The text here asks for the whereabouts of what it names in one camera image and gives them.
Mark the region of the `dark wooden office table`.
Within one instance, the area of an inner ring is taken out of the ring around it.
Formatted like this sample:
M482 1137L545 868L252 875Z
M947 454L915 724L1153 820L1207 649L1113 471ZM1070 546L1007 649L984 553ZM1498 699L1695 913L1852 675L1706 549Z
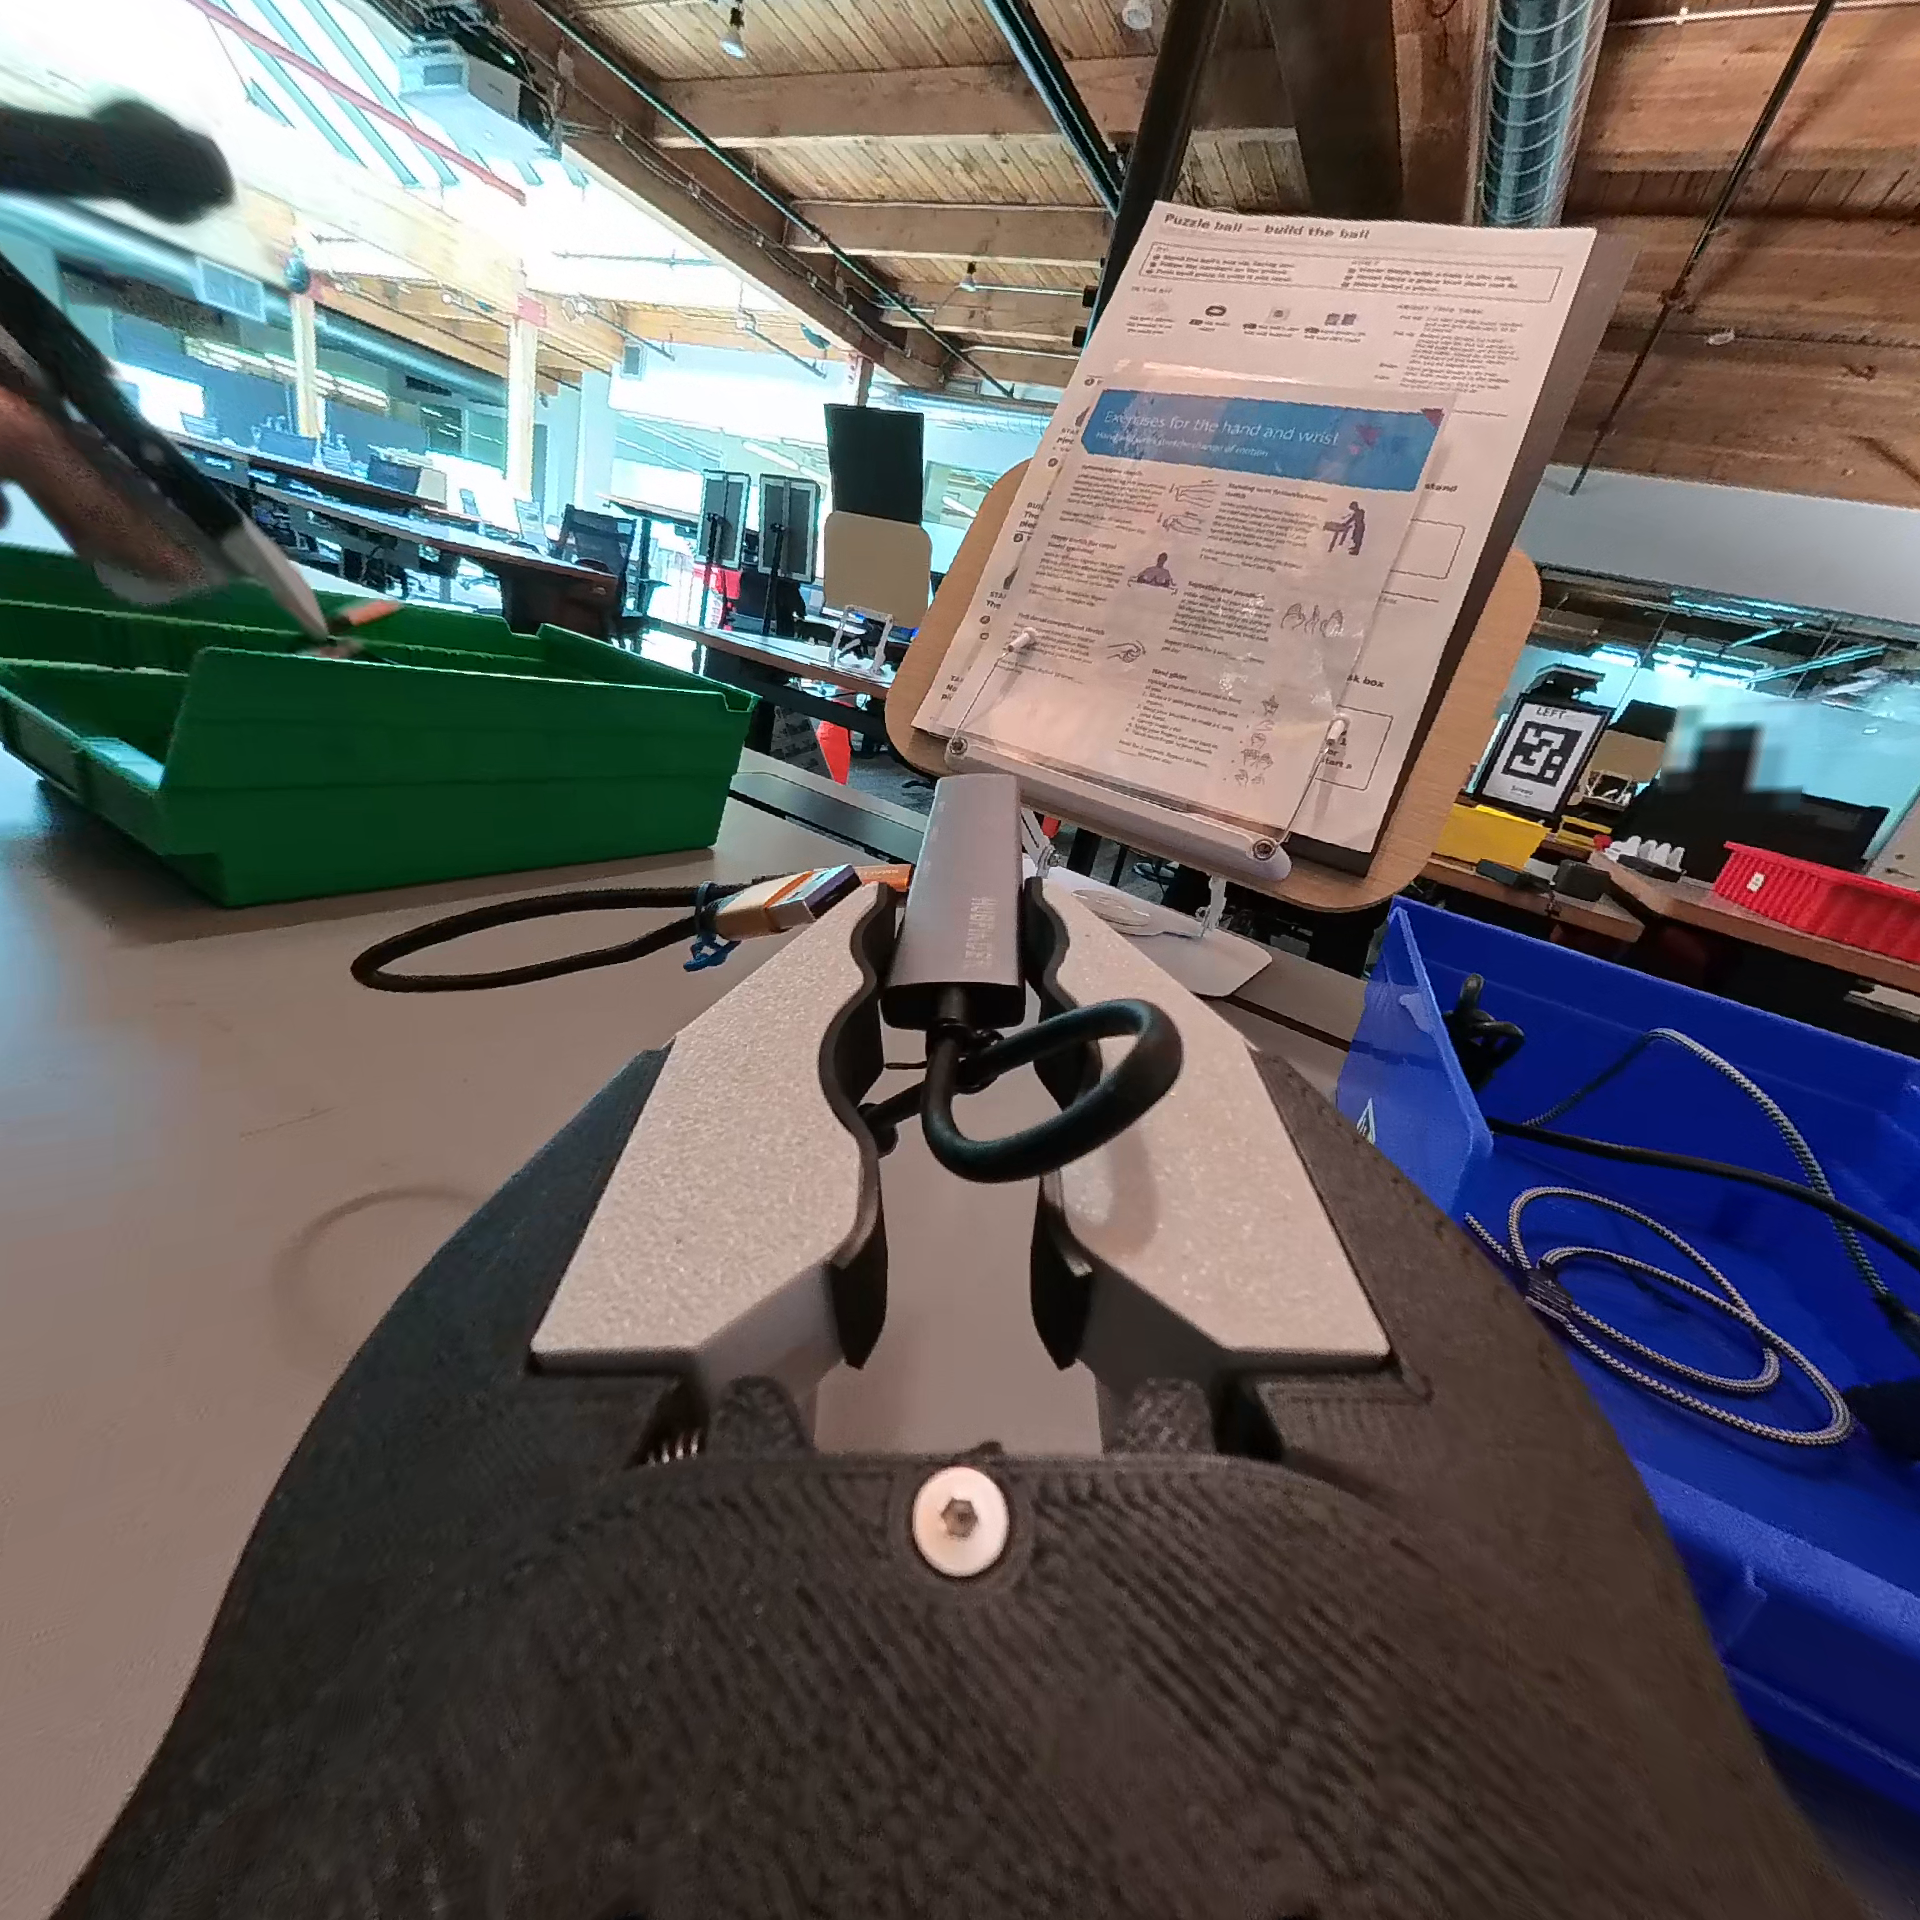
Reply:
M469 566L492 581L516 632L617 636L617 574L494 532L471 494L449 501L444 475L413 459L376 450L366 462L324 465L297 456L292 435L255 446L179 435L175 444L299 564L373 590L436 581L444 600Z

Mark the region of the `green plastic bin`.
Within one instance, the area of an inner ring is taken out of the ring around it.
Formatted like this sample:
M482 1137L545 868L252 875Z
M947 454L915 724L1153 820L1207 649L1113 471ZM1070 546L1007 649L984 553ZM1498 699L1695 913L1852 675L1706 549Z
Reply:
M499 614L402 600L351 626L373 651L539 660L536 636ZM87 562L27 546L3 550L3 658L184 673L213 649L289 657L312 640L260 584L236 583L166 605L137 605Z
M399 613L355 652L23 609L5 751L218 906L332 901L715 844L756 699L614 645Z

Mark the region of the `usb-c cable orange plug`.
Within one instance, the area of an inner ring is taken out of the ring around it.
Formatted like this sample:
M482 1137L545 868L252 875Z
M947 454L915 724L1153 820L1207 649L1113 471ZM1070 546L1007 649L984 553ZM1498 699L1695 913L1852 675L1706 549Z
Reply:
M290 651L290 660L342 660L383 665L376 640L383 629L402 613L395 599L355 599L322 613L322 631Z

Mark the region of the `blue plastic bin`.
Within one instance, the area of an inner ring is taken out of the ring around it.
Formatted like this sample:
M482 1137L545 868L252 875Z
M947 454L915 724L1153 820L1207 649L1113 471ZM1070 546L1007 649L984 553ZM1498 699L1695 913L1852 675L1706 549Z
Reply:
M1573 1360L1756 1726L1917 1813L1917 1061L1404 903L1336 1105Z

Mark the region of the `wooden document stand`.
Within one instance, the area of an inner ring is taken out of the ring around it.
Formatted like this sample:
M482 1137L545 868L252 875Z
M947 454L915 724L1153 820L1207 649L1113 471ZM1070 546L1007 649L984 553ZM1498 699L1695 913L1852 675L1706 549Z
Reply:
M988 487L885 700L888 742L928 778L941 778L948 770L947 746L941 736L919 727L919 713L944 679L948 652L969 623L975 593L984 583L996 540L1014 514L1027 471L1029 462L1018 460ZM1289 919L1329 919L1334 933L1346 936L1359 933L1363 915L1418 880L1494 730L1501 699L1540 602L1538 568L1514 545L1501 562L1471 638L1453 660L1446 684L1437 691L1418 751L1404 766L1404 780L1363 875L1308 853L1307 840L1295 836L1293 868L1286 876L1237 880L1226 899L1268 901Z

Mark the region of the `red plastic bin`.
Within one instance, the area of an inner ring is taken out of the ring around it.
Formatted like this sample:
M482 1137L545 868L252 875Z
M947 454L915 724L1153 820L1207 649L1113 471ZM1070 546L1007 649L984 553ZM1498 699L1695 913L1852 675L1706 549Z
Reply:
M1810 938L1917 962L1918 890L1741 842L1713 884L1719 901Z

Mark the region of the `grey usb hub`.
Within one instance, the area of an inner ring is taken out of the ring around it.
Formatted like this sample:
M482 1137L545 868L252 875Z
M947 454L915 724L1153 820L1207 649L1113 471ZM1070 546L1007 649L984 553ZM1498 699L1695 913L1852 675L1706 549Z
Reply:
M1004 1033L1027 1012L1023 805L1008 774L943 780L879 997L902 1033Z

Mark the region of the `blue header leaflet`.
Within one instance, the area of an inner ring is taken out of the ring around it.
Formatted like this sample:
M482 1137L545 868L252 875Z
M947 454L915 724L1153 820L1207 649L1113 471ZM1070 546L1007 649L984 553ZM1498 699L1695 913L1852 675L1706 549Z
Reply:
M1451 397L1123 360L1049 459L948 744L1282 838Z

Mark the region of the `beige board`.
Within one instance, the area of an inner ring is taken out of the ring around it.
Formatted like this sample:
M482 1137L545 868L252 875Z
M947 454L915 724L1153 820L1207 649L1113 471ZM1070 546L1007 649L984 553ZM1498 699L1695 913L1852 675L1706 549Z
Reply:
M845 508L828 513L823 595L830 613L858 613L917 631L935 596L928 529Z

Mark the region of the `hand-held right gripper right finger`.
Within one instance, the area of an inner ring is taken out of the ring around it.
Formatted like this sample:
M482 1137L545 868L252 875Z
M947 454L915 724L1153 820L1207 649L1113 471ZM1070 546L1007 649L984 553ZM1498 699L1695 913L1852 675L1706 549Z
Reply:
M1391 1343L1263 1062L1229 1020L1055 880L1027 890L1037 984L1069 1011L1140 1001L1181 1068L1114 1140L1044 1177L1037 1260L1069 1284L1065 1343L1114 1450L1139 1392L1209 1416L1252 1381L1370 1378Z

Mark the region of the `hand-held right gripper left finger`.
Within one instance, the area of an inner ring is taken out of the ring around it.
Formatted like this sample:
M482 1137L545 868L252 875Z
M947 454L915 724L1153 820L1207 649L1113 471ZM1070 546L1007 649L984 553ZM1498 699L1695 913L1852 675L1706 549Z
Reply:
M861 880L684 1027L532 1336L545 1381L664 1381L712 1425L775 1384L820 1441L823 1387L891 1307L880 980L900 895Z

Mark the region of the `black upright panel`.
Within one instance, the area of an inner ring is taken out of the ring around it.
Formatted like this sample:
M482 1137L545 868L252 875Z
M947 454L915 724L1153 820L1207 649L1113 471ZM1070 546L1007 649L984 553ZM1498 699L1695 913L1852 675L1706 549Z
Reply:
M828 492L836 514L925 522L927 420L915 409L825 405Z

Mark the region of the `yellow plastic bin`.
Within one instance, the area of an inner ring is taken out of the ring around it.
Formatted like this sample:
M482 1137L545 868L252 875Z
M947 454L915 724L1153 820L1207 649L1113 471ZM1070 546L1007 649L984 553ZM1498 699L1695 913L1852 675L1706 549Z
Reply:
M1462 868L1485 863L1523 870L1549 838L1549 825L1498 807L1457 803L1434 846L1434 859Z

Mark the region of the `black white marker sign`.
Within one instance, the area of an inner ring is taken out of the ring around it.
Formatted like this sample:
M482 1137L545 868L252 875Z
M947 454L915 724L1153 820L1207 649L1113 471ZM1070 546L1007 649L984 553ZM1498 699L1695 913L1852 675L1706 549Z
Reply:
M1474 805L1542 822L1565 813L1613 718L1586 700L1525 694L1471 789Z

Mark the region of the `white ceiling unit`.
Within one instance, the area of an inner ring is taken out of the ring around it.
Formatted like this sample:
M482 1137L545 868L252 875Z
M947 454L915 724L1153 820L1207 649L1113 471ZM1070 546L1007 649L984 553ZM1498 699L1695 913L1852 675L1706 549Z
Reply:
M458 40L418 39L397 54L397 98L410 114L425 114L444 130L466 130L474 142L524 132L520 81Z

